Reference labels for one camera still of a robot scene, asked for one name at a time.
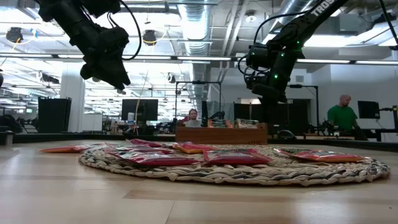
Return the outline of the round woven straw placemat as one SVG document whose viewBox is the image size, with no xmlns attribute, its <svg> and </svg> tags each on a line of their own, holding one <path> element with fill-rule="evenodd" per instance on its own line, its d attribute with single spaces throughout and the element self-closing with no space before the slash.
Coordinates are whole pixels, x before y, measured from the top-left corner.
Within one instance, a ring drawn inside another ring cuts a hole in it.
<svg viewBox="0 0 398 224">
<path fill-rule="evenodd" d="M 142 166 L 123 161 L 102 149 L 89 149 L 80 154 L 81 164 L 116 174 L 177 182 L 205 182 L 211 184 L 251 185 L 330 185 L 351 182 L 372 182 L 386 178 L 390 168 L 371 157 L 361 162 L 324 163 L 305 162 L 279 154 L 270 146 L 257 147 L 272 162 L 253 166 L 206 165 L 201 155 L 192 157 L 197 162 L 187 166 Z"/>
</svg>

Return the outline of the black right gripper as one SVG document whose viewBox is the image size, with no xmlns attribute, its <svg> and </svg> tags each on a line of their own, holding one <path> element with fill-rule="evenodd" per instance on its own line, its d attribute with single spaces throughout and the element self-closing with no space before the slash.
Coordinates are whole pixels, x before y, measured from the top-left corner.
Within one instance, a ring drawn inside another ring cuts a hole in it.
<svg viewBox="0 0 398 224">
<path fill-rule="evenodd" d="M 275 123 L 278 121 L 278 103 L 286 103 L 287 98 L 284 93 L 279 90 L 267 86 L 262 83 L 257 83 L 252 87 L 252 92 L 256 95 L 262 96 L 260 99 L 262 105 L 262 120 L 265 123 Z"/>
</svg>

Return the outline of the grey curtain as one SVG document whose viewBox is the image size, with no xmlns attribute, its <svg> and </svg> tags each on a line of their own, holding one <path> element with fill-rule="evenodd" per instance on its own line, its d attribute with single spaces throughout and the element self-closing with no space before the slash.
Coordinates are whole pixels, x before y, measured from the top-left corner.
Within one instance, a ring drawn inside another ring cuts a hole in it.
<svg viewBox="0 0 398 224">
<path fill-rule="evenodd" d="M 234 104 L 233 103 L 219 103 L 219 101 L 207 101 L 208 117 L 216 114 L 219 111 L 224 112 L 224 119 L 234 120 Z"/>
</svg>

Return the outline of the black desk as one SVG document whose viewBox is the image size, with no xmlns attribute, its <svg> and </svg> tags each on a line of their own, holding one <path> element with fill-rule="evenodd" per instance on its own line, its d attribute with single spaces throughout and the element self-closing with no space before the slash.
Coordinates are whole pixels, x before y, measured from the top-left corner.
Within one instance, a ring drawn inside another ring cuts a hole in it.
<svg viewBox="0 0 398 224">
<path fill-rule="evenodd" d="M 353 128 L 348 131 L 349 136 L 353 136 L 355 140 L 367 141 L 368 139 L 376 139 L 377 142 L 381 142 L 382 136 L 385 134 L 397 134 L 396 129 L 376 128 L 376 129 L 361 129 L 359 127 Z"/>
</svg>

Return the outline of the black computer monitor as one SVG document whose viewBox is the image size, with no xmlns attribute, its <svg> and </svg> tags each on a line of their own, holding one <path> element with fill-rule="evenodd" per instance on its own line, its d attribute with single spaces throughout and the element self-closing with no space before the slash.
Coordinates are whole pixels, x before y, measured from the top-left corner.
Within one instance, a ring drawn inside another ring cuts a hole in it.
<svg viewBox="0 0 398 224">
<path fill-rule="evenodd" d="M 379 103 L 376 101 L 358 101 L 360 119 L 379 119 Z"/>
<path fill-rule="evenodd" d="M 157 121 L 158 100 L 124 99 L 122 100 L 121 119 L 127 121 L 128 113 L 137 115 L 138 121 Z"/>
</svg>

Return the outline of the silver ventilation duct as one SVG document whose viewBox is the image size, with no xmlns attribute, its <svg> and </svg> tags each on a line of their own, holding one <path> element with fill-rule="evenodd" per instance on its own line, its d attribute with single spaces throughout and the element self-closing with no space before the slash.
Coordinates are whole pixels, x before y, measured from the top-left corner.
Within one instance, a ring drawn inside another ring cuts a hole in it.
<svg viewBox="0 0 398 224">
<path fill-rule="evenodd" d="M 283 14 L 293 14 L 305 11 L 314 0 L 283 0 L 280 9 L 275 13 L 276 16 Z M 281 29 L 282 26 L 286 25 L 297 16 L 285 16 L 274 19 L 271 26 L 271 32 L 277 29 Z"/>
<path fill-rule="evenodd" d="M 211 7 L 199 4 L 178 6 L 182 20 L 183 38 L 187 40 L 185 50 L 188 56 L 209 56 Z"/>
</svg>

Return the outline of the brown wooden tea caddy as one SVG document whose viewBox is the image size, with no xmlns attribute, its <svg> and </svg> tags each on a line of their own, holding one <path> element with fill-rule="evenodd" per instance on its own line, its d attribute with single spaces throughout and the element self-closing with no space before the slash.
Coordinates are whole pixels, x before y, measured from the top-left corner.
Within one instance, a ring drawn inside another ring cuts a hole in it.
<svg viewBox="0 0 398 224">
<path fill-rule="evenodd" d="M 245 128 L 187 128 L 177 127 L 177 142 L 190 141 L 195 144 L 246 144 L 266 145 L 267 129 Z"/>
</svg>

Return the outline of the person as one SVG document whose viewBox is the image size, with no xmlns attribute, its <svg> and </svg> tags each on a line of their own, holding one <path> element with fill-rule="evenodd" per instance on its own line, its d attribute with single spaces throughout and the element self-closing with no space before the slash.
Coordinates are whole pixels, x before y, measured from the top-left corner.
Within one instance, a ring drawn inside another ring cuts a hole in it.
<svg viewBox="0 0 398 224">
<path fill-rule="evenodd" d="M 353 136 L 355 140 L 367 141 L 363 130 L 357 124 L 357 115 L 349 106 L 350 95 L 341 95 L 337 105 L 327 112 L 328 122 L 344 136 Z"/>
<path fill-rule="evenodd" d="M 188 113 L 188 120 L 184 122 L 184 126 L 188 128 L 200 128 L 201 121 L 198 119 L 198 112 L 196 109 L 191 109 Z"/>
</svg>

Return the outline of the dark partition screen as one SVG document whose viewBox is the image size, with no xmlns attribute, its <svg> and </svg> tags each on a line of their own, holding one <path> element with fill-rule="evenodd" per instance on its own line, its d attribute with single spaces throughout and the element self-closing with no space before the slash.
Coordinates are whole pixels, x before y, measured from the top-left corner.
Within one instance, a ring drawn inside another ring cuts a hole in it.
<svg viewBox="0 0 398 224">
<path fill-rule="evenodd" d="M 310 100 L 293 99 L 287 103 L 278 103 L 278 121 L 274 124 L 304 125 L 311 122 Z M 259 122 L 262 120 L 261 104 L 234 104 L 234 117 L 251 119 Z"/>
</svg>

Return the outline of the tall black panel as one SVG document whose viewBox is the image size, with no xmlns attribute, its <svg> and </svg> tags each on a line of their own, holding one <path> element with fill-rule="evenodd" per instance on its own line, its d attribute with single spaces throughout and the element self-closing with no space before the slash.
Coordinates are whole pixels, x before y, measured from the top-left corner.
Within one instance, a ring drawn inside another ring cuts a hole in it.
<svg viewBox="0 0 398 224">
<path fill-rule="evenodd" d="M 39 98 L 38 132 L 66 133 L 68 131 L 71 98 Z"/>
</svg>

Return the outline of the black metal frame stand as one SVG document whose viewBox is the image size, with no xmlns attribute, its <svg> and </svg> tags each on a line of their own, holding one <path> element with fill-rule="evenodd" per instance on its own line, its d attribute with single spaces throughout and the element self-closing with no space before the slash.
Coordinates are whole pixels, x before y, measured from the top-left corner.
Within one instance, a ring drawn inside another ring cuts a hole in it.
<svg viewBox="0 0 398 224">
<path fill-rule="evenodd" d="M 180 84 L 180 83 L 183 83 L 184 85 L 183 85 L 183 87 L 181 87 L 181 88 L 179 88 L 178 87 L 178 85 Z M 222 84 L 222 82 L 208 82 L 208 81 L 201 81 L 201 80 L 194 80 L 194 81 L 176 81 L 175 82 L 175 108 L 174 108 L 174 118 L 175 119 L 177 119 L 177 98 L 178 98 L 178 96 L 180 95 L 180 93 L 179 93 L 179 91 L 181 90 L 181 89 L 184 89 L 185 88 L 185 86 L 187 85 L 187 84 L 192 84 L 192 85 L 206 85 L 206 84 L 216 84 L 216 85 L 218 85 L 218 88 L 216 88 L 216 89 L 218 89 L 218 94 L 219 94 L 219 112 L 221 111 L 221 100 L 222 100 L 222 96 L 221 96 L 221 94 L 222 94 L 222 92 L 221 92 L 221 84 Z"/>
<path fill-rule="evenodd" d="M 317 136 L 320 135 L 320 114 L 319 114 L 319 90 L 316 85 L 301 85 L 301 84 L 288 84 L 289 88 L 306 88 L 310 93 L 312 93 L 309 88 L 315 89 L 315 102 L 316 102 L 316 122 L 317 122 Z"/>
</svg>

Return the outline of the black aluminium rig frame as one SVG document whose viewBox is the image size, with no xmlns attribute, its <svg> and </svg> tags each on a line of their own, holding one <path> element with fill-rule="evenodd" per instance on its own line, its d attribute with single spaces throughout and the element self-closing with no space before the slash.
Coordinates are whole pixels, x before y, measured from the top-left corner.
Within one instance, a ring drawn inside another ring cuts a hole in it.
<svg viewBox="0 0 398 224">
<path fill-rule="evenodd" d="M 6 145 L 8 137 L 12 137 L 11 143 L 33 143 L 33 142 L 53 142 L 53 141 L 77 141 L 77 140 L 102 140 L 102 141 L 121 141 L 125 140 L 123 135 L 105 134 L 14 134 L 0 132 L 0 146 Z M 372 151 L 386 151 L 398 153 L 398 142 L 371 142 L 354 141 L 340 139 L 270 139 L 270 144 L 291 144 L 291 145 L 319 145 L 347 147 L 355 149 L 367 149 Z"/>
</svg>

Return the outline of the beige vanilla cinnamon tea bag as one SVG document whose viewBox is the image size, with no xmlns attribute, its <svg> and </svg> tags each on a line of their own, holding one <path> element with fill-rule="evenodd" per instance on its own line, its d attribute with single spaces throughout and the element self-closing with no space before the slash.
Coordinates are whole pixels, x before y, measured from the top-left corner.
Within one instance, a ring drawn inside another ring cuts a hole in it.
<svg viewBox="0 0 398 224">
<path fill-rule="evenodd" d="M 257 120 L 237 118 L 234 121 L 234 128 L 257 129 L 258 124 L 259 124 L 259 122 Z"/>
</svg>

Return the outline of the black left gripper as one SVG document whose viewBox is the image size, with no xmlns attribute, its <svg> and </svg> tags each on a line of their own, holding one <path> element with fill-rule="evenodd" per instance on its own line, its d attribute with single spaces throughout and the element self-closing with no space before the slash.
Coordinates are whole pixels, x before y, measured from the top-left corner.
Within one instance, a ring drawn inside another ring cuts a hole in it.
<svg viewBox="0 0 398 224">
<path fill-rule="evenodd" d="M 121 27 L 86 31 L 70 38 L 70 44 L 78 47 L 84 59 L 100 59 L 85 63 L 80 70 L 81 77 L 97 78 L 116 89 L 125 89 L 131 83 L 121 57 L 128 43 L 129 35 Z"/>
</svg>

